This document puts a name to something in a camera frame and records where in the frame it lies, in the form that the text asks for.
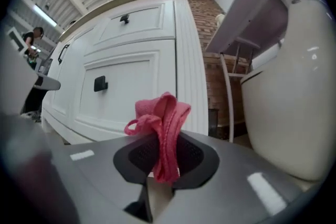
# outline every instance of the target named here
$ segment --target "pink fabric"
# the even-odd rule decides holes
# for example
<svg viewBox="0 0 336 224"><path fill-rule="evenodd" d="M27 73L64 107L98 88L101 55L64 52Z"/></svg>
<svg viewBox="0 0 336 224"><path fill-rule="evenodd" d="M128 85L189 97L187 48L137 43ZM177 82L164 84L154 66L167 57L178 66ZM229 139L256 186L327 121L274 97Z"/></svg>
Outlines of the pink fabric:
<svg viewBox="0 0 336 224"><path fill-rule="evenodd" d="M176 140L190 109L190 105L177 102L176 97L169 92L153 100L141 100L135 103L136 120L130 121L124 131L128 135L157 133L160 158L153 171L154 178L158 182L173 183L179 177ZM134 123L137 124L135 129L129 129Z"/></svg>

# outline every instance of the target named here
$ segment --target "white cabinet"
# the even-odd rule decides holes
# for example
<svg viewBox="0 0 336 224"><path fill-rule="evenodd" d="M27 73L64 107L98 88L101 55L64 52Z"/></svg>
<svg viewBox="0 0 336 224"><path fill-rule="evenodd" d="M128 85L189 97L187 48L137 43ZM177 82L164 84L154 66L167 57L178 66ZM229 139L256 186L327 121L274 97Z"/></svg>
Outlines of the white cabinet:
<svg viewBox="0 0 336 224"><path fill-rule="evenodd" d="M71 144L120 137L138 100L168 91L192 106L184 129L206 134L202 52L187 0L138 0L96 16L58 45L48 75L61 88L43 101L45 130ZM107 88L95 91L103 76Z"/></svg>
<svg viewBox="0 0 336 224"><path fill-rule="evenodd" d="M93 140L124 135L135 119L135 102L169 91L176 94L175 41L127 44L85 57L73 104L72 129ZM105 76L106 90L94 92Z"/></svg>

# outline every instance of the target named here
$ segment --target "brick wall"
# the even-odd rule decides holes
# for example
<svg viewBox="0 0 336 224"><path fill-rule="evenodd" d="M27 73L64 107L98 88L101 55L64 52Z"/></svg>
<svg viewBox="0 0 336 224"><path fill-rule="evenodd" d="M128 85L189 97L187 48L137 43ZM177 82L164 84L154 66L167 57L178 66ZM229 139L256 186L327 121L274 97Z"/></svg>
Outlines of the brick wall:
<svg viewBox="0 0 336 224"><path fill-rule="evenodd" d="M203 52L208 108L218 109L218 125L228 126L229 113L227 94L219 54L205 52L205 48L217 29L215 18L218 14L223 13L223 11L214 0L189 0L189 4L196 22ZM235 57L225 56L225 59L228 65L228 71L231 72ZM246 65L244 59L240 59L239 61L239 64ZM245 73L245 67L238 66L236 72ZM244 122L243 99L241 95L242 89L240 87L239 79L231 78L230 81L234 103L235 123ZM227 133L224 133L223 129L220 128L218 132L220 132L220 136L225 136L222 138L227 138Z"/></svg>

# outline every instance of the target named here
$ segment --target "dark hair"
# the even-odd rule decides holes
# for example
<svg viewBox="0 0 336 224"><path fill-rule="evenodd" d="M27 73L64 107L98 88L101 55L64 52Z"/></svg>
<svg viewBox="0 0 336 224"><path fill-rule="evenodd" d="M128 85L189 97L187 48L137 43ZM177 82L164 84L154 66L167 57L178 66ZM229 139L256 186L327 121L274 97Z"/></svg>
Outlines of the dark hair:
<svg viewBox="0 0 336 224"><path fill-rule="evenodd" d="M35 31L35 30L39 30L39 31L40 31L40 33L41 33L41 38L42 38L43 35L44 35L44 30L43 30L43 28L39 26L39 27L35 27L35 28L34 28L34 31Z"/></svg>

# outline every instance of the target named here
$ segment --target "ceiling light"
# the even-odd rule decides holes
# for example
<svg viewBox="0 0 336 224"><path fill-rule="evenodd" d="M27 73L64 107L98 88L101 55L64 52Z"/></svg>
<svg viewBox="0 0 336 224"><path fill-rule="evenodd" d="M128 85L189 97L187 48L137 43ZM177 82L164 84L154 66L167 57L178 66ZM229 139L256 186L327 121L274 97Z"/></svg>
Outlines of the ceiling light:
<svg viewBox="0 0 336 224"><path fill-rule="evenodd" d="M52 26L56 26L56 22L51 19L42 9L40 9L38 6L34 5L33 10L41 16L44 20L46 20L48 23L50 23Z"/></svg>

